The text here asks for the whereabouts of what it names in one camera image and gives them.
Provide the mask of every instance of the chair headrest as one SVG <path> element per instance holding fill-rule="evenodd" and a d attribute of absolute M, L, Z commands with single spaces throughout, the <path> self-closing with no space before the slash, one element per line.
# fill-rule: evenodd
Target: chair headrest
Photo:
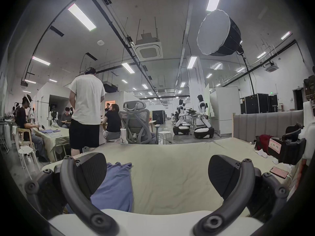
<path fill-rule="evenodd" d="M 142 100 L 132 100 L 126 101 L 123 104 L 123 109 L 125 111 L 136 111 L 145 109 L 147 106 Z"/>

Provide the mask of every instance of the mattress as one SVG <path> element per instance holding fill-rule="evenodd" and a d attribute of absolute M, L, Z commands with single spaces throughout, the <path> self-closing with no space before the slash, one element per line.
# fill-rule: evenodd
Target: mattress
<path fill-rule="evenodd" d="M 237 138 L 212 142 L 170 145 L 104 144 L 92 152 L 103 153 L 112 164 L 132 163 L 131 181 L 134 193 L 133 212 L 141 214 L 177 214 L 198 210 L 216 210 L 223 202 L 208 177 L 212 155 L 222 154 L 238 161 L 250 158 L 262 173 L 273 166 L 287 166 L 263 158 L 254 146 Z M 43 167 L 53 169 L 53 163 Z M 276 177 L 281 183 L 284 179 Z M 247 209 L 242 213 L 248 215 Z"/>

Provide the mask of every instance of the label sticker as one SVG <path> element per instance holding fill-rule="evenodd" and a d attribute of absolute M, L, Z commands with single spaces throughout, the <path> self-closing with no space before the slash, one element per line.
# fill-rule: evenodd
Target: label sticker
<path fill-rule="evenodd" d="M 278 154 L 280 154 L 281 144 L 274 141 L 273 139 L 269 140 L 269 147 L 275 150 Z"/>

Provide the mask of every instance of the person wearing vr headset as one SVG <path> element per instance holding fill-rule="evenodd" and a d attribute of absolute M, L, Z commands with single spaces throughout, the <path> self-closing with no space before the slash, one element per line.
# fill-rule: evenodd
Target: person wearing vr headset
<path fill-rule="evenodd" d="M 30 130 L 31 130 L 31 128 L 37 128 L 38 129 L 39 125 L 30 124 L 26 121 L 25 109 L 29 108 L 31 106 L 30 102 L 32 101 L 31 97 L 28 94 L 26 96 L 24 96 L 22 99 L 22 107 L 18 108 L 18 111 L 16 113 L 15 122 L 18 124 L 18 126 L 20 128 L 23 128 L 23 129 L 30 129 Z M 30 140 L 29 133 L 24 132 L 23 138 L 25 141 L 29 141 Z M 35 134 L 32 131 L 31 131 L 31 138 L 32 138 L 32 142 L 35 145 L 36 157 L 38 157 L 38 160 L 40 162 L 49 162 L 50 160 L 48 159 L 47 151 L 45 149 L 43 139 L 39 136 L 35 136 Z"/>
<path fill-rule="evenodd" d="M 84 147 L 99 146 L 100 104 L 105 98 L 105 89 L 93 67 L 89 67 L 85 75 L 76 77 L 69 89 L 69 101 L 74 109 L 69 139 L 71 155 L 74 156 Z"/>

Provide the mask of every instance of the gray headboard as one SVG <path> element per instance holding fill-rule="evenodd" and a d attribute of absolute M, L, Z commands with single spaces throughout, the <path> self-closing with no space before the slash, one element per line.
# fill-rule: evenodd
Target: gray headboard
<path fill-rule="evenodd" d="M 263 134 L 281 137 L 288 126 L 303 124 L 303 110 L 233 116 L 233 137 L 253 142 Z"/>

